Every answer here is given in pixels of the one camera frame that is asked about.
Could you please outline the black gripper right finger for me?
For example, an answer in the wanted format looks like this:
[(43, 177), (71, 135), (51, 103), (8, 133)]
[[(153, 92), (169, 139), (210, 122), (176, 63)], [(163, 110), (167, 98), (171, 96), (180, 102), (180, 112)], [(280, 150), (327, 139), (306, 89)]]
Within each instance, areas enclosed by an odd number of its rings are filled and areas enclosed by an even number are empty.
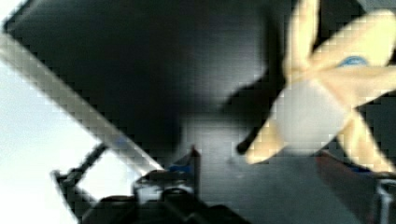
[(361, 224), (396, 224), (395, 174), (372, 172), (328, 151), (315, 161), (319, 177)]

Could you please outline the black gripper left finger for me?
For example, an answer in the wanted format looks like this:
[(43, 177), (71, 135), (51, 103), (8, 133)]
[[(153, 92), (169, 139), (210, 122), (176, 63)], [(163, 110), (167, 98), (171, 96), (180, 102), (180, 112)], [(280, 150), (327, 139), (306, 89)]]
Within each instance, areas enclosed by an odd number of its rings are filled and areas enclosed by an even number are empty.
[(199, 199), (201, 155), (196, 149), (166, 170), (138, 178), (131, 196), (108, 196), (80, 224), (249, 224), (225, 205)]

